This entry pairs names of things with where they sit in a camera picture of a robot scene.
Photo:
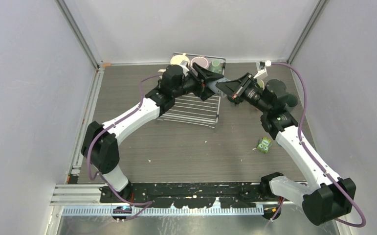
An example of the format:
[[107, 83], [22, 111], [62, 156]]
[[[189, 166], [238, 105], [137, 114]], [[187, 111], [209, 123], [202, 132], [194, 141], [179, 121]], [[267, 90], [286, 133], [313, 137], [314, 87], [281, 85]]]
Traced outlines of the small blue grey cup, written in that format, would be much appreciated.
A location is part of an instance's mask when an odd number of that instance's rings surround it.
[[206, 86], [207, 86], [207, 87], [208, 87], [208, 88], [209, 88], [214, 94], [216, 94], [216, 95], [218, 95], [218, 96], [220, 96], [220, 97], [222, 97], [222, 98], [225, 98], [225, 97], [226, 97], [226, 94], [225, 94], [223, 91], [221, 91], [221, 90], [217, 87], [217, 84], [220, 83], [220, 82], [228, 82], [228, 81], [230, 81], [230, 79], [223, 77], [223, 78], [220, 78], [220, 79], [217, 79], [217, 80], [213, 80], [213, 81], [211, 81], [211, 80], [207, 80], [207, 81], [205, 82], [205, 84], [206, 84]]

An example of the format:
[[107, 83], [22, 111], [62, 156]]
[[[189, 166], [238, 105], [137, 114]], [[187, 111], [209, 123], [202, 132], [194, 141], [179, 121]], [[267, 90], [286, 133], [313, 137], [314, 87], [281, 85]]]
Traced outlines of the dark teal mug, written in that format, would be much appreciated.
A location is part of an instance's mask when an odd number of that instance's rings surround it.
[[240, 103], [243, 102], [243, 100], [240, 98], [240, 97], [237, 97], [236, 99], [232, 99], [232, 102], [235, 104], [235, 105], [239, 105]]

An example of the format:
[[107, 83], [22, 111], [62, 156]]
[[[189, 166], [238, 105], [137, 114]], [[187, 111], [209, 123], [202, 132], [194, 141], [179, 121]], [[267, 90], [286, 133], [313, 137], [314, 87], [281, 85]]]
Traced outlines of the light green mug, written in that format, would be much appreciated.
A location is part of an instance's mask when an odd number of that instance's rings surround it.
[[263, 89], [265, 87], [265, 83], [263, 80], [258, 81], [258, 85]]

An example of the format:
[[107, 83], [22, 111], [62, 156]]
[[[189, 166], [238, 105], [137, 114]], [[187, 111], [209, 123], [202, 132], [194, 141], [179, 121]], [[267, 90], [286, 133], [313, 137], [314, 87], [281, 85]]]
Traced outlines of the dark grey mug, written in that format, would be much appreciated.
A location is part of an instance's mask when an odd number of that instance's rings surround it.
[[299, 104], [299, 99], [297, 98], [296, 95], [294, 95], [292, 93], [288, 93], [286, 104], [290, 108], [294, 108], [294, 107], [296, 107]]

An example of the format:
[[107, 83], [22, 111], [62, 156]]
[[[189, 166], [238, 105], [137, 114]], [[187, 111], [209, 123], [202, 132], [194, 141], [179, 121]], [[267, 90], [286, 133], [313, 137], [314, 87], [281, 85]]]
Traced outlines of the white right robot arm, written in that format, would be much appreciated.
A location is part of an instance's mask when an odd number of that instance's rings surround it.
[[287, 107], [298, 104], [295, 95], [287, 92], [285, 84], [269, 80], [264, 88], [254, 83], [246, 73], [237, 80], [225, 77], [208, 85], [213, 92], [234, 101], [246, 101], [260, 110], [263, 129], [289, 154], [307, 183], [292, 181], [280, 172], [261, 178], [260, 195], [267, 201], [277, 196], [300, 206], [314, 225], [337, 219], [351, 212], [356, 185], [351, 178], [343, 179], [305, 144], [298, 122]]

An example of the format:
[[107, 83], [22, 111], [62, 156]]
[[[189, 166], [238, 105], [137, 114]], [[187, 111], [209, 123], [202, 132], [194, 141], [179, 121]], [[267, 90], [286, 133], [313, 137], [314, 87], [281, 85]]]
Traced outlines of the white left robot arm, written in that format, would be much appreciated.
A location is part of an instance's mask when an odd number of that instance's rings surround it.
[[81, 148], [87, 165], [94, 166], [101, 178], [112, 188], [112, 196], [127, 202], [131, 190], [128, 178], [119, 166], [119, 146], [131, 133], [162, 116], [174, 105], [176, 98], [193, 94], [202, 101], [218, 94], [216, 84], [227, 81], [223, 74], [211, 72], [198, 64], [192, 69], [184, 65], [168, 65], [154, 78], [157, 85], [148, 93], [140, 91], [140, 101], [128, 111], [102, 124], [93, 121], [87, 127]]

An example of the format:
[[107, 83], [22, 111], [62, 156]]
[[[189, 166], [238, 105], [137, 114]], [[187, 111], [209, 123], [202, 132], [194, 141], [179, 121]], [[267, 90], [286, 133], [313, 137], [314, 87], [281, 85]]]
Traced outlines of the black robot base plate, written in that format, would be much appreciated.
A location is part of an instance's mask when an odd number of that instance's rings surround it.
[[118, 194], [132, 205], [143, 208], [190, 209], [210, 208], [219, 202], [224, 209], [251, 208], [257, 203], [274, 202], [283, 198], [262, 194], [259, 183], [196, 182], [196, 183], [129, 183]]

